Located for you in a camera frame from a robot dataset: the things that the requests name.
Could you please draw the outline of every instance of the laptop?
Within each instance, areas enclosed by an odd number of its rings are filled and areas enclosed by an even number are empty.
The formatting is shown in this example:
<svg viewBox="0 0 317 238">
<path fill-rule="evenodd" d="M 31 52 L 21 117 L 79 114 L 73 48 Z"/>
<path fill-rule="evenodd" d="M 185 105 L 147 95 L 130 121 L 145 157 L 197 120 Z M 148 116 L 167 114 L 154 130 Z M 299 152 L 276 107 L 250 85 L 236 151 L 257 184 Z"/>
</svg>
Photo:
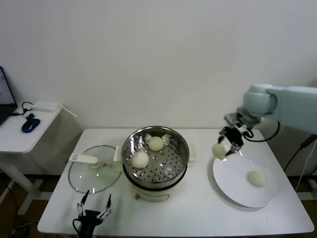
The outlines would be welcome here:
<svg viewBox="0 0 317 238">
<path fill-rule="evenodd" d="M 0 125 L 15 111 L 16 101 L 0 66 Z"/>
</svg>

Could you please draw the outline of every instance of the computer mouse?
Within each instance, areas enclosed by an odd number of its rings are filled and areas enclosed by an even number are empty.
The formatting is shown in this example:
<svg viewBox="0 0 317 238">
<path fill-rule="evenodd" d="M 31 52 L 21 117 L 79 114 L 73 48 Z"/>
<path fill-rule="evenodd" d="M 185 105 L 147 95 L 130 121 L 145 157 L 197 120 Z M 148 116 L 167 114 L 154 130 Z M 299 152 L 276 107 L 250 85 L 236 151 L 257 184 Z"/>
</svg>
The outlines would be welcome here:
<svg viewBox="0 0 317 238">
<path fill-rule="evenodd" d="M 40 119 L 30 119 L 30 120 L 27 120 L 21 130 L 24 132 L 24 133 L 30 133 L 31 131 L 33 131 L 39 124 L 40 124 L 41 120 Z"/>
</svg>

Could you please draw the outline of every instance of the stainless steel steamer basket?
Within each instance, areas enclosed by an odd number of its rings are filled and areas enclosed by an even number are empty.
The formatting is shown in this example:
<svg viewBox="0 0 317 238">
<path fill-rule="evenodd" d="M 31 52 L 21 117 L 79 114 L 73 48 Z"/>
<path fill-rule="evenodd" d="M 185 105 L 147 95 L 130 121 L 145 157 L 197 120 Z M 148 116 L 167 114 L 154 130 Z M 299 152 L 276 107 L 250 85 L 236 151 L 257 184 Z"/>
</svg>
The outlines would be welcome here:
<svg viewBox="0 0 317 238">
<path fill-rule="evenodd" d="M 151 151 L 146 135 L 162 137 L 167 135 L 160 151 Z M 134 153 L 144 151 L 149 163 L 143 169 L 136 169 L 131 163 Z M 185 175 L 189 160 L 189 148 L 185 139 L 175 130 L 163 126 L 148 126 L 137 130 L 124 142 L 121 150 L 123 171 L 136 186 L 152 191 L 168 189 Z"/>
</svg>

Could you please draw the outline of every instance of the laptop screen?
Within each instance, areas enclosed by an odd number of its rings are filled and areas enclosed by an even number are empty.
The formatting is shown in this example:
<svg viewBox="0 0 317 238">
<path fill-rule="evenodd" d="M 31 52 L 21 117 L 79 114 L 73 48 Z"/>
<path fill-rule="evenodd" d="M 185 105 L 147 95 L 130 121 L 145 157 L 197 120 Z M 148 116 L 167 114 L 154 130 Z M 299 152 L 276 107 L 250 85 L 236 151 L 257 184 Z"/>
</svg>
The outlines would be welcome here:
<svg viewBox="0 0 317 238">
<path fill-rule="evenodd" d="M 0 69 L 0 104 L 15 104 L 13 95 L 11 94 L 8 83 L 5 79 L 4 72 Z"/>
</svg>

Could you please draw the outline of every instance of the small white table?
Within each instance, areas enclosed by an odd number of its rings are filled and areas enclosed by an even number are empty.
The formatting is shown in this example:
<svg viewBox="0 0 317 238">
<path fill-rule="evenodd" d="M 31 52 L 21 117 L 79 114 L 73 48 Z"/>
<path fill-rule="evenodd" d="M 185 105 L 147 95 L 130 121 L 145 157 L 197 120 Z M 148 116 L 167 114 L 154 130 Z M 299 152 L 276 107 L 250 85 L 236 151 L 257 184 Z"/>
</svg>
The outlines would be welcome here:
<svg viewBox="0 0 317 238">
<path fill-rule="evenodd" d="M 32 112 L 35 118 L 41 120 L 41 123 L 30 133 L 21 131 L 22 125 L 26 122 L 23 116 L 9 117 L 0 126 L 0 153 L 24 154 L 30 152 L 60 111 L 61 109 L 53 113 Z M 28 192 L 26 199 L 18 211 L 19 215 L 26 213 L 33 200 L 49 200 L 52 193 L 39 191 L 43 180 L 38 179 L 34 184 L 31 183 L 7 156 L 3 156 L 3 158 L 0 159 L 0 169 L 12 179 L 9 188 L 16 182 Z M 1 195 L 0 202 L 7 193 L 8 189 Z"/>
<path fill-rule="evenodd" d="M 134 129 L 87 129 L 83 132 L 75 153 L 95 145 L 122 145 Z M 174 189 L 175 195 L 163 202 L 136 200 L 132 185 L 124 174 L 105 191 L 90 194 L 85 209 L 104 210 L 109 194 L 112 213 L 95 228 L 95 236 L 123 237 L 231 237 L 268 236 L 309 233 L 314 230 L 297 194 L 267 143 L 246 142 L 242 153 L 253 157 L 276 175 L 280 184 L 277 196 L 266 207 L 252 209 L 231 202 L 209 177 L 211 147 L 219 129 L 177 129 L 186 139 L 191 160 L 184 178 Z M 262 139 L 254 131 L 256 139 Z M 65 167 L 45 208 L 38 230 L 47 234 L 75 235 L 72 220 L 77 218 L 76 204 L 83 194 L 68 182 Z"/>
</svg>

